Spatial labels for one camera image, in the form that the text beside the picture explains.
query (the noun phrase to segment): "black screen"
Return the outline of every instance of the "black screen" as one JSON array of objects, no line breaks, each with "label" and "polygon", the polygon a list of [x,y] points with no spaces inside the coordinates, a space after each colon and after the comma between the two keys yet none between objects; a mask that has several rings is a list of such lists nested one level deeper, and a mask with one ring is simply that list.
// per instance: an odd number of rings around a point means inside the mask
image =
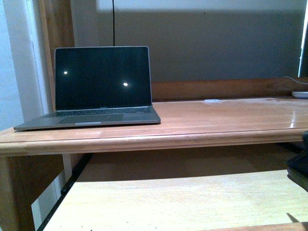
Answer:
[{"label": "black screen", "polygon": [[151,105],[147,47],[59,48],[56,110]]}]

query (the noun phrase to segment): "desk surface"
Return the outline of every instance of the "desk surface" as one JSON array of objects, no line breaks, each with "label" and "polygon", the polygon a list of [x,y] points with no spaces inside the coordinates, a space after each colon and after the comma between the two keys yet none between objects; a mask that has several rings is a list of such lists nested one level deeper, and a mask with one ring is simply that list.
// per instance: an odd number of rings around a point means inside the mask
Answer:
[{"label": "desk surface", "polygon": [[0,155],[94,153],[301,141],[308,100],[154,103],[161,124],[0,132]]},{"label": "desk surface", "polygon": [[[197,231],[307,221],[308,193],[283,170],[292,156],[275,144],[97,154],[44,230]],[[306,230],[302,225],[285,230]]]}]

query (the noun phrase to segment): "trackpad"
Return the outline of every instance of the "trackpad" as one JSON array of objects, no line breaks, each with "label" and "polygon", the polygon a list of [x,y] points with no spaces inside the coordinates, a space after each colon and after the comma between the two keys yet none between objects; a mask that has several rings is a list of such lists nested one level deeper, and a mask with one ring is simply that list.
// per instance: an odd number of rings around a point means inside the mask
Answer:
[{"label": "trackpad", "polygon": [[59,124],[79,124],[79,123],[95,123],[100,124],[104,122],[122,121],[123,114],[115,115],[77,115],[70,116],[64,120],[61,120]]}]

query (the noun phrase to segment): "black object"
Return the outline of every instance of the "black object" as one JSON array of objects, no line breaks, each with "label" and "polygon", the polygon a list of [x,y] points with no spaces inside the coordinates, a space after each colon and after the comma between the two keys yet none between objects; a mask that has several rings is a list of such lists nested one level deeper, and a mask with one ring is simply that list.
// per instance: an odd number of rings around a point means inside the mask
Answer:
[{"label": "black object", "polygon": [[305,149],[287,161],[289,178],[308,192],[308,131],[303,134]]}]

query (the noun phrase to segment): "wooden trim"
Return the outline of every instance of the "wooden trim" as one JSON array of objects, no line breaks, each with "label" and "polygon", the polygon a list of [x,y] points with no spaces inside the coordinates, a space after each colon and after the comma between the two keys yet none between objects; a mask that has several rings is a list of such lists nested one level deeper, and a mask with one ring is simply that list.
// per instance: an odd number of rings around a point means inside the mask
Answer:
[{"label": "wooden trim", "polygon": [[44,37],[45,56],[46,56],[46,62],[47,62],[47,73],[48,73],[49,87],[50,87],[50,92],[51,92],[51,103],[52,103],[52,109],[55,111],[54,75],[53,75],[53,66],[52,66],[52,61],[51,61],[51,49],[50,49],[50,44],[49,44],[45,3],[43,0],[39,0],[39,10],[40,10],[42,31],[43,31],[43,37]]},{"label": "wooden trim", "polygon": [[75,46],[71,3],[70,0],[39,0],[39,6],[52,107],[55,110],[54,50]]},{"label": "wooden trim", "polygon": [[289,78],[153,82],[153,101],[291,96],[308,85]]},{"label": "wooden trim", "polygon": [[140,137],[67,139],[59,141],[12,142],[1,144],[1,156],[46,155],[123,152],[137,150],[159,150],[230,146],[258,143],[302,141],[308,128],[278,129],[269,131],[239,131],[221,133],[157,135]]},{"label": "wooden trim", "polygon": [[276,224],[276,225],[260,225],[240,228],[225,228],[207,231],[307,231],[308,222],[297,222],[290,224]]}]

